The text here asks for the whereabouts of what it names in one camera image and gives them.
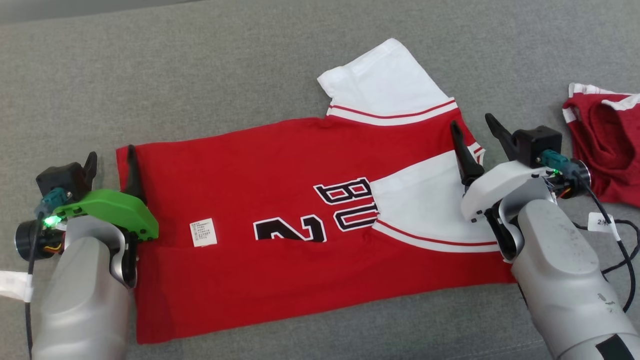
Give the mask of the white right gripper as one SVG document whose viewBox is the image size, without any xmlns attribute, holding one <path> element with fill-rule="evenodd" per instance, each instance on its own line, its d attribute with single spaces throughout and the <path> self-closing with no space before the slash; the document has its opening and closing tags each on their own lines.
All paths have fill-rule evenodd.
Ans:
<svg viewBox="0 0 640 360">
<path fill-rule="evenodd" d="M 461 214 L 467 220 L 475 219 L 478 212 L 492 208 L 496 203 L 501 217 L 519 214 L 528 203 L 541 199 L 555 203 L 546 183 L 546 167 L 532 169 L 518 162 L 519 151 L 514 137 L 496 117 L 487 112 L 485 121 L 494 138 L 498 139 L 510 162 L 503 162 L 485 173 L 464 142 L 464 133 L 454 120 L 450 132 L 461 183 L 468 188 L 461 200 Z"/>
</svg>

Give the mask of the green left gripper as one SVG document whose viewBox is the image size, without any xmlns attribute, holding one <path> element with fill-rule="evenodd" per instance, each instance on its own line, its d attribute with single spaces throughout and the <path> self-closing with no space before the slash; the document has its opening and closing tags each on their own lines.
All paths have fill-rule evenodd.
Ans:
<svg viewBox="0 0 640 360">
<path fill-rule="evenodd" d="M 143 242 L 158 239 L 159 223 L 145 205 L 146 192 L 134 145 L 128 145 L 126 148 L 126 164 L 128 173 L 123 193 L 112 189 L 90 191 L 79 202 L 66 203 L 55 208 L 53 214 L 61 219 L 90 215 L 137 234 L 138 239 Z M 92 189 L 98 173 L 98 153 L 89 153 L 83 173 L 87 187 Z"/>
</svg>

